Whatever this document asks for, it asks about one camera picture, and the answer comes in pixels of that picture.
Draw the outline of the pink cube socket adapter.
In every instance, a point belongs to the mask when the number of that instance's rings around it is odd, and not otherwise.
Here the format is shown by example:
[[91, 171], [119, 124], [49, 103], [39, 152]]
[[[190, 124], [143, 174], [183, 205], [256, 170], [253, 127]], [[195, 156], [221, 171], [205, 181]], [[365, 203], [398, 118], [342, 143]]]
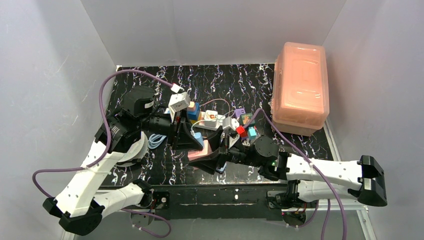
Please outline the pink cube socket adapter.
[[209, 141], [205, 139], [203, 141], [203, 149], [202, 150], [190, 150], [190, 151], [188, 151], [188, 154], [187, 154], [188, 161], [192, 162], [192, 161], [197, 160], [201, 157], [205, 157], [205, 156], [211, 154], [212, 152], [213, 151], [212, 151], [212, 148], [211, 148]]

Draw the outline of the red cube socket adapter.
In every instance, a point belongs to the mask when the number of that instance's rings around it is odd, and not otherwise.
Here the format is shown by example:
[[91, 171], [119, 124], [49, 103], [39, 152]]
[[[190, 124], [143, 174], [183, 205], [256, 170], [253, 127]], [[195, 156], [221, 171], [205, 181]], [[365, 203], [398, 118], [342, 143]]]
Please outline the red cube socket adapter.
[[238, 127], [235, 129], [235, 131], [237, 132], [237, 134], [238, 134], [241, 138], [246, 138], [246, 137], [248, 137], [248, 133], [247, 133], [246, 129], [245, 129], [242, 125], [238, 126]]

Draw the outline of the green cube socket adapter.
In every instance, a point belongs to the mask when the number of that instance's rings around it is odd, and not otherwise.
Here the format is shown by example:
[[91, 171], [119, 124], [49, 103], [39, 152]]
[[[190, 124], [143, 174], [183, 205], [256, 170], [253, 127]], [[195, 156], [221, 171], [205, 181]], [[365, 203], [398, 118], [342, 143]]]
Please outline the green cube socket adapter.
[[239, 122], [240, 126], [244, 127], [247, 123], [249, 123], [248, 128], [254, 127], [256, 122], [255, 122], [255, 120], [252, 120], [252, 117], [253, 117], [252, 113], [241, 114], [238, 118], [238, 122]]

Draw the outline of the blue power strip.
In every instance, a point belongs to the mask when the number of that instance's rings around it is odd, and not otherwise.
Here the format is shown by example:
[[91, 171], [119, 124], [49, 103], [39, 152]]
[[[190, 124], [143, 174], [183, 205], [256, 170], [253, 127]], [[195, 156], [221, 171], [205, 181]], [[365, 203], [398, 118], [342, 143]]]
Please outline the blue power strip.
[[218, 173], [218, 174], [223, 174], [224, 172], [225, 172], [225, 170], [226, 170], [226, 167], [227, 167], [227, 162], [225, 162], [224, 164], [222, 164], [222, 165], [218, 165], [217, 166], [217, 168], [215, 169], [215, 171]]

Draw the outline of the light blue charger plug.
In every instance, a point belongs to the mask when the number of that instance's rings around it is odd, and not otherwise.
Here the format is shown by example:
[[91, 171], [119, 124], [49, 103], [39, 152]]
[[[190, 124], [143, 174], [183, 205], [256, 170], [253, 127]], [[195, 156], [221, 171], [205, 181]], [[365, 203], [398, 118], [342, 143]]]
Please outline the light blue charger plug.
[[199, 142], [199, 144], [204, 147], [204, 139], [201, 132], [194, 132], [194, 138]]

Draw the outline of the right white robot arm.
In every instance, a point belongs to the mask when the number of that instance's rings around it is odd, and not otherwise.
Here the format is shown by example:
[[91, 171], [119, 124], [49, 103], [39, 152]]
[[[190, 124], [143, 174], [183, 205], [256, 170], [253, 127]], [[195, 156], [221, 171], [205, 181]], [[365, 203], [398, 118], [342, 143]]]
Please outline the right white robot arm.
[[289, 209], [324, 199], [352, 199], [372, 207], [388, 204], [385, 173], [377, 160], [362, 155], [359, 160], [329, 161], [304, 159], [281, 151], [267, 136], [246, 146], [238, 138], [214, 136], [204, 144], [203, 156], [189, 158], [189, 165], [208, 174], [221, 171], [226, 163], [258, 168], [259, 175], [270, 181], [283, 180], [287, 189], [271, 193], [267, 201], [273, 207]]

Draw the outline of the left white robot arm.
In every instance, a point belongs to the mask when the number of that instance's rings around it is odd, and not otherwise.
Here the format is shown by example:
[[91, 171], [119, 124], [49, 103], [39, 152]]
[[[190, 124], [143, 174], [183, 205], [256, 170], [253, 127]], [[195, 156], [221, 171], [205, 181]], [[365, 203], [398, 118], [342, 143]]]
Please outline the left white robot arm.
[[133, 88], [123, 97], [120, 107], [105, 118], [85, 160], [73, 169], [73, 178], [57, 196], [44, 201], [44, 209], [59, 219], [65, 231], [85, 236], [112, 213], [136, 205], [150, 208], [155, 200], [154, 190], [143, 180], [102, 196], [96, 196], [96, 192], [118, 162], [142, 158], [147, 153], [147, 133], [166, 135], [175, 150], [202, 149], [190, 132], [190, 102], [189, 94], [174, 86], [168, 112], [161, 113], [152, 88]]

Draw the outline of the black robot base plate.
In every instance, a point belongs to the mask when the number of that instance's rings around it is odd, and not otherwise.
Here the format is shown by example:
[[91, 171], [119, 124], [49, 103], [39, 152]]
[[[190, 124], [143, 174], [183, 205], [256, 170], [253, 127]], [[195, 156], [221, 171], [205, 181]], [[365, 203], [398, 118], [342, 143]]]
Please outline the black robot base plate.
[[141, 204], [167, 220], [265, 219], [281, 221], [284, 183], [155, 185]]

